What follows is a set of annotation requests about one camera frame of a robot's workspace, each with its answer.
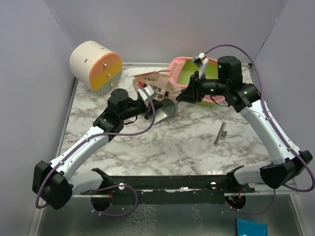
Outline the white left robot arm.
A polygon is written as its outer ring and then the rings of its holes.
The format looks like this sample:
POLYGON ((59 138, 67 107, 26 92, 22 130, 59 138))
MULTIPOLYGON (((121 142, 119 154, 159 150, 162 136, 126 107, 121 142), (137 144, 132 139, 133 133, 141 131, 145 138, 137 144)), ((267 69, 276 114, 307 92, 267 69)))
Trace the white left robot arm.
POLYGON ((35 207, 42 209, 39 200, 54 209, 63 207, 73 195, 74 184, 70 182, 76 170, 99 148, 115 136, 123 136, 125 120, 144 114, 155 121, 156 112, 162 104, 154 99, 150 86, 140 87, 137 99, 129 97, 125 89, 111 92, 107 107, 93 122, 87 133, 68 151, 49 163, 39 161, 34 168, 32 191, 36 194, 35 207))

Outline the blue card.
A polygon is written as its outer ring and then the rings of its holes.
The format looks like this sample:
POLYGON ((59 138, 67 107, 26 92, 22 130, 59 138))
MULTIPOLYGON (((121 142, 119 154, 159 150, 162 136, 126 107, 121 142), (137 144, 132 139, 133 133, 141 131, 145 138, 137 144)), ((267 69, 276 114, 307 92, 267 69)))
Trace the blue card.
POLYGON ((265 224, 237 218, 238 236, 268 236, 268 227, 265 224))

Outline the metal litter scoop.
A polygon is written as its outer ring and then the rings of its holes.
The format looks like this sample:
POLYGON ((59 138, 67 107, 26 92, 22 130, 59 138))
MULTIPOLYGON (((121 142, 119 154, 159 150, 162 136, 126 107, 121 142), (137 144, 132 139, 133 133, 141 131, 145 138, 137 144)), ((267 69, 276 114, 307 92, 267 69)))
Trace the metal litter scoop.
POLYGON ((178 104, 170 98, 161 101, 162 107, 156 111, 154 125, 173 118, 178 113, 178 104))

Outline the aluminium extrusion frame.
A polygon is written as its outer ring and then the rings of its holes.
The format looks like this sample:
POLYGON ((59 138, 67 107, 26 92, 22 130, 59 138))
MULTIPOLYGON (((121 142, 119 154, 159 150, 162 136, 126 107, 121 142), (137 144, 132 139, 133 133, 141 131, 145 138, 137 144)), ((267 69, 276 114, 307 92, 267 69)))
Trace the aluminium extrusion frame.
POLYGON ((129 185, 135 190, 149 191, 193 191, 210 190, 216 194, 241 193, 266 193, 272 189, 266 184, 250 182, 238 184, 231 177, 225 175, 203 176, 109 176, 103 172, 90 171, 86 174, 77 175, 67 180, 57 173, 49 177, 40 194, 46 202, 61 200, 67 201, 73 195, 87 191, 94 191, 112 185, 129 185))

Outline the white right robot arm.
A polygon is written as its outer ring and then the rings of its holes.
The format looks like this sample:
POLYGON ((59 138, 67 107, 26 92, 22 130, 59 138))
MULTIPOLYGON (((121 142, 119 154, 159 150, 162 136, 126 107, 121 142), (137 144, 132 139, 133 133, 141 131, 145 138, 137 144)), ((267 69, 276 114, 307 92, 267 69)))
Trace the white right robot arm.
POLYGON ((191 75, 188 86, 176 100, 196 103, 206 95, 223 96, 227 104, 251 125, 271 158, 269 165, 239 167, 231 171, 232 177, 226 180, 227 189, 238 192, 249 183, 263 183, 277 189, 299 175, 313 156, 308 150, 302 151, 284 133, 262 101, 258 88, 243 82, 240 60, 234 56, 219 58, 216 79, 206 78, 204 71, 209 60, 204 53, 194 57, 192 62, 199 70, 191 75))

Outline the cream round cat scratcher drum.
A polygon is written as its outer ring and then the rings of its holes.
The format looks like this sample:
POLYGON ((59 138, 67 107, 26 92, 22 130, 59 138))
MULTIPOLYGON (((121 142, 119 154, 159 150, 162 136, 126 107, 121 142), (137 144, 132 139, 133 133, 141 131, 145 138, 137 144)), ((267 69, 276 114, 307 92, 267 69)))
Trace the cream round cat scratcher drum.
POLYGON ((121 57, 95 41, 86 41, 74 49, 69 67, 76 79, 96 94, 108 93, 121 78, 121 57))

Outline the cat litter paper bag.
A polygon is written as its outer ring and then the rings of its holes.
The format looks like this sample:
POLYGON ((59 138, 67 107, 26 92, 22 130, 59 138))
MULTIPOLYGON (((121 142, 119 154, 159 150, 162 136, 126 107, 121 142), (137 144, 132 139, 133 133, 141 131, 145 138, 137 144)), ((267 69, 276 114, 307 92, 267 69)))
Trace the cat litter paper bag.
POLYGON ((170 76, 167 74, 168 72, 170 72, 170 70, 163 69, 135 75, 132 81, 133 87, 135 91, 137 91, 139 89, 137 86, 139 82, 151 86, 156 92, 154 100, 159 102, 160 105, 162 105, 162 101, 167 98, 175 101, 182 89, 170 82, 170 76))

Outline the metal ruler bag clip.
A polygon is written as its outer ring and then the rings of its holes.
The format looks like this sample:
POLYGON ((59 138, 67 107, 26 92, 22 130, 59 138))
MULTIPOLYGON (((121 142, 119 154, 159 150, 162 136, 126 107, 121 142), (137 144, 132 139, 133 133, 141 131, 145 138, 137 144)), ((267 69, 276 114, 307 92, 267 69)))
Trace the metal ruler bag clip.
POLYGON ((226 127, 226 123, 223 122, 222 125, 221 125, 221 127, 220 127, 220 129, 219 129, 219 132, 218 132, 218 134, 217 134, 217 137, 216 137, 216 139, 215 139, 215 141, 214 141, 214 145, 215 145, 215 146, 217 146, 217 145, 219 144, 219 141, 220 141, 221 137, 225 137, 225 136, 227 135, 227 132, 224 130, 225 127, 226 127))

